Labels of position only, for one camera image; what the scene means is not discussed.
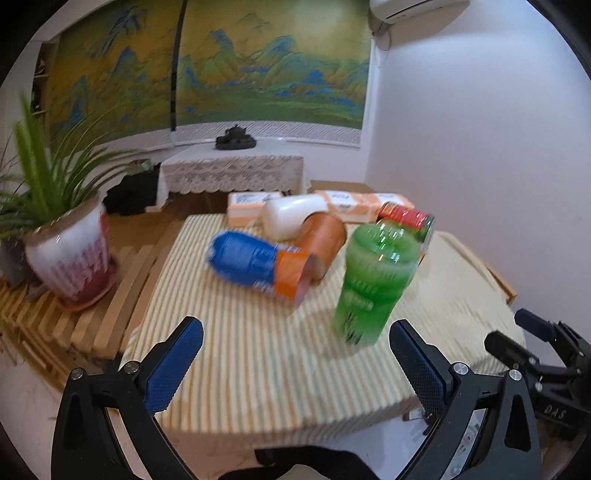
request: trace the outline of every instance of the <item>metal screw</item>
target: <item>metal screw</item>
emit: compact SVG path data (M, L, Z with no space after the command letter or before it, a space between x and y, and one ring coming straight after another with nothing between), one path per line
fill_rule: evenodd
M124 366L123 366L123 371L126 374L134 374L139 370L139 363L136 361L131 361L131 362L127 362Z
M516 382L518 382L519 380L521 380L521 372L519 370L511 370L509 372L509 376L515 380Z
M82 378L82 375L84 375L84 370L81 368L75 368L71 371L70 378L72 380L78 380L79 378Z
M453 370L458 375L466 375L469 371L469 368L466 364L454 364Z

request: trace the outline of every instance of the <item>mountain painting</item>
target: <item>mountain painting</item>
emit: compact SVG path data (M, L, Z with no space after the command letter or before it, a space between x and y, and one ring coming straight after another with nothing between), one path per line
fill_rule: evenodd
M83 118L99 143L170 128L170 78L182 0L119 0L61 34L49 85L50 134Z
M189 0L177 122L267 120L361 129L367 0Z

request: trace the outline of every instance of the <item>blue gripper pad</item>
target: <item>blue gripper pad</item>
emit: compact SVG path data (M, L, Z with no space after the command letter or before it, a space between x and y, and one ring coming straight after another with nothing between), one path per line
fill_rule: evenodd
M166 342L158 344L166 345L170 340L174 341L172 345L166 345L168 351L146 382L144 405L150 415L168 408L178 386L203 345L203 325L197 319L191 317L187 319L183 321L187 322L187 326L180 332L176 340L173 339L177 333L175 330Z
M423 345L420 348L408 333L407 328L410 328L416 337L421 339L406 320L399 320L393 323L390 328L390 348L392 353L402 367L425 411L443 415L447 410L448 385L446 385L446 380L443 378L444 375L439 373L428 359L429 353L434 353L436 348L427 345L422 340ZM452 382L451 375L448 372L445 372L445 374L449 375L448 382Z

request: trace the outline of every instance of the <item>yellow striped cloth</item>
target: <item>yellow striped cloth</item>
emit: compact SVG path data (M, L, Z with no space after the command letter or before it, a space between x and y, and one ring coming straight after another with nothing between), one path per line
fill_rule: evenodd
M349 225L349 233L354 228ZM399 416L417 403L389 348L387 331L395 319L408 319L448 360L480 372L502 369L484 349L487 333L498 329L524 342L495 280L448 233L434 236L378 343L357 348L330 328L344 248L323 282L294 308L212 273L205 253L224 229L224 215L186 220L123 358L144 358L186 315L203 322L203 347L158 416L176 446L311 443ZM262 234L259 227L245 230Z

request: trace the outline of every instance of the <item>white table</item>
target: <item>white table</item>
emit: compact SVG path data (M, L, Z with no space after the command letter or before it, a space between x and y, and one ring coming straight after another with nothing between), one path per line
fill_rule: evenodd
M247 150L217 150L214 143L197 144L160 165L156 207L170 192L246 192L278 190L306 193L304 157L283 140L258 140Z

